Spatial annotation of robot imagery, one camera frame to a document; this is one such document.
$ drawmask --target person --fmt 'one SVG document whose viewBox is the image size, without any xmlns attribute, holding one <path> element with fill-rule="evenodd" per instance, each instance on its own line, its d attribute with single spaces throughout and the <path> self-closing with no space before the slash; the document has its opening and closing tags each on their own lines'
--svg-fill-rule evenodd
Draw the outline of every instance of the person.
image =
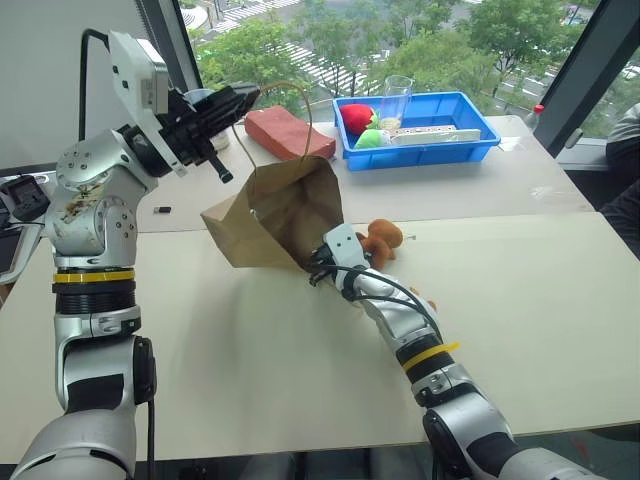
<svg viewBox="0 0 640 480">
<path fill-rule="evenodd" d="M 628 187 L 600 213 L 640 260 L 640 103 L 627 110 L 609 135 L 606 158 Z"/>
</svg>

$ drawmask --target white table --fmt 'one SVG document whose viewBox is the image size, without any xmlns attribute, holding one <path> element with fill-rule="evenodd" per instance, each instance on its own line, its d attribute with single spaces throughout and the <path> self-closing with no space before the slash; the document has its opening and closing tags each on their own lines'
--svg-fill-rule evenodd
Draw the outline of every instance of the white table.
<svg viewBox="0 0 640 480">
<path fill-rule="evenodd" d="M 640 263 L 598 213 L 400 225 L 388 272 L 516 434 L 640 418 Z M 158 362 L 156 454 L 197 458 L 424 439 L 409 383 L 360 308 L 301 274 L 232 269 L 206 231 L 142 234 L 141 333 Z M 60 414 L 43 240 L 0 310 L 0 463 Z M 160 292 L 172 292 L 171 295 Z M 138 412 L 138 458 L 146 412 Z"/>
<path fill-rule="evenodd" d="M 479 163 L 431 165 L 351 172 L 337 140 L 334 171 L 340 184 L 345 221 L 369 223 L 375 218 L 394 221 L 489 217 L 593 211 L 558 163 L 516 116 L 488 117 L 503 136 Z M 337 136 L 331 123 L 315 128 Z M 277 162 L 251 140 L 242 127 L 240 138 L 258 165 Z M 223 185 L 209 165 L 192 167 L 190 175 L 167 175 L 145 197 L 138 210 L 141 232 L 202 230 L 200 212 L 235 195 L 252 171 L 245 153 L 231 135 L 220 154 L 234 180 Z M 154 207 L 170 206 L 171 214 L 154 214 Z"/>
</svg>

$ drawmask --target orange plush toy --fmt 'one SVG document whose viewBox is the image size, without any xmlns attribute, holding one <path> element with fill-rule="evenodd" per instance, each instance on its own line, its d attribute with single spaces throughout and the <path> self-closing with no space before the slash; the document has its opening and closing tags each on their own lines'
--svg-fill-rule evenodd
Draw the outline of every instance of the orange plush toy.
<svg viewBox="0 0 640 480">
<path fill-rule="evenodd" d="M 394 248 L 402 244 L 402 231 L 389 220 L 379 218 L 369 224 L 369 236 L 356 233 L 360 245 L 371 254 L 371 267 L 382 270 L 387 260 L 395 260 Z"/>
</svg>

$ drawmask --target blue plastic tray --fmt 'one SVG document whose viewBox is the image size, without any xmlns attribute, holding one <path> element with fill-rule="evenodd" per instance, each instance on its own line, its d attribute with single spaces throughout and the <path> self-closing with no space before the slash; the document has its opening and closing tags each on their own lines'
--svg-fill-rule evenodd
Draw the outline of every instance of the blue plastic tray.
<svg viewBox="0 0 640 480">
<path fill-rule="evenodd" d="M 345 97 L 333 100 L 335 124 L 340 130 L 344 147 L 343 156 L 349 170 L 479 162 L 491 147 L 500 143 L 500 136 L 464 93 L 445 92 L 413 95 L 407 106 L 402 126 L 455 125 L 459 130 L 477 128 L 481 132 L 480 140 L 401 147 L 354 148 L 358 136 L 345 130 L 340 107 L 350 103 L 362 103 L 378 110 L 381 99 L 382 97 Z"/>
</svg>

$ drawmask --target wall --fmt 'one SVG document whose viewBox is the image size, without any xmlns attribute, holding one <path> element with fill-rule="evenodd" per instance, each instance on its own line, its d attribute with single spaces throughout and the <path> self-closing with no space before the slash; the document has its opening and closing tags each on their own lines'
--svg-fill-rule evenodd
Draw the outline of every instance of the wall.
<svg viewBox="0 0 640 480">
<path fill-rule="evenodd" d="M 147 37 L 133 0 L 0 2 L 0 171 L 55 163 L 77 140 L 85 28 Z M 108 53 L 89 41 L 87 137 L 130 119 L 113 92 Z"/>
</svg>

